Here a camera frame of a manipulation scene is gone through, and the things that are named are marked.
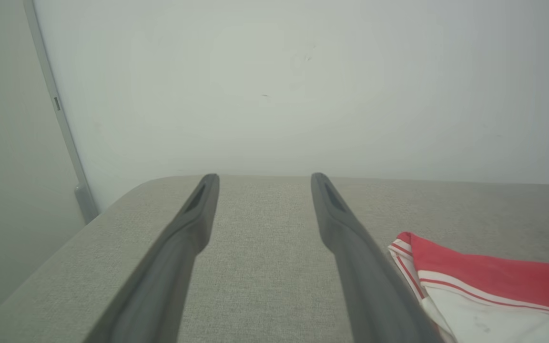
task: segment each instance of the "red and white cloth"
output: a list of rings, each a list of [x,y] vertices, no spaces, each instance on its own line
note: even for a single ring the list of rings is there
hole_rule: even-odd
[[[549,343],[549,263],[461,254],[409,232],[388,247],[447,343]]]

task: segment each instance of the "striped cloth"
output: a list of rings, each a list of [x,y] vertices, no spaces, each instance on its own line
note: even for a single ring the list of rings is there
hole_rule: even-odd
[[[445,342],[549,342],[549,263],[461,254],[409,232],[388,249]]]

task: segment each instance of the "white wall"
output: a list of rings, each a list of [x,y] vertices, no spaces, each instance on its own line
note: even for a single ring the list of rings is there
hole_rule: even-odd
[[[83,227],[21,0],[0,0],[0,304]]]
[[[101,209],[207,172],[549,183],[549,1],[36,2]]]

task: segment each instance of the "red stripe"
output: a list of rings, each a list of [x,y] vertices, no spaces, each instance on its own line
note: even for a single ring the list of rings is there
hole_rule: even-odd
[[[472,297],[475,297],[475,298],[478,298],[480,300],[484,300],[486,302],[490,302],[490,303],[493,303],[493,304],[499,304],[499,305],[505,305],[505,306],[513,306],[513,307],[523,307],[523,308],[530,308],[530,309],[533,309],[533,310],[541,310],[541,311],[548,311],[547,309],[545,308],[538,308],[538,307],[532,307],[532,306],[525,306],[525,305],[514,305],[514,304],[507,304],[507,303],[501,303],[501,302],[495,302],[493,300],[489,300],[489,299],[486,299],[486,298],[482,298],[480,297],[479,295],[475,295],[474,293],[471,293],[469,291],[467,291],[466,289],[462,289],[461,287],[455,285],[455,284],[451,284],[449,282],[441,282],[440,280],[430,280],[430,279],[419,279],[421,282],[431,282],[431,283],[437,283],[437,284],[442,284],[444,286],[449,286],[449,287],[453,287],[453,288],[456,288],[464,293],[467,293],[468,295],[471,295]]]
[[[408,277],[410,278],[410,280],[412,280],[412,284],[414,285],[414,287],[417,289],[418,291],[418,294],[421,296],[421,299],[424,299],[425,296],[423,295],[423,293],[421,292],[421,287],[418,286],[418,283],[414,280],[414,278],[412,277],[412,274],[410,274],[410,272],[408,272],[408,268],[406,268],[406,265],[403,263],[403,261],[401,260],[401,258],[399,258],[399,256],[397,256],[397,261],[399,261],[399,264],[401,264],[401,267],[404,269],[404,271],[406,272],[406,275],[408,275]]]
[[[461,254],[409,232],[398,238],[411,242],[416,271],[449,275],[495,297],[549,308],[549,263]]]
[[[400,247],[399,245],[397,245],[397,244],[395,244],[395,243],[391,243],[391,246],[394,247],[394,248],[398,248],[398,249],[400,249],[401,251],[403,251],[403,252],[409,254],[410,256],[412,256],[412,252],[407,251],[406,249]]]

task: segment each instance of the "gray sofa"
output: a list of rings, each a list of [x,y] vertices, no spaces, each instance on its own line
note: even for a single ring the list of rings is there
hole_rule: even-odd
[[[0,306],[0,342],[82,342],[200,178],[146,182],[83,228]],[[331,180],[383,250],[408,231],[459,252],[549,262],[549,185]],[[352,340],[309,176],[221,176],[179,341]]]

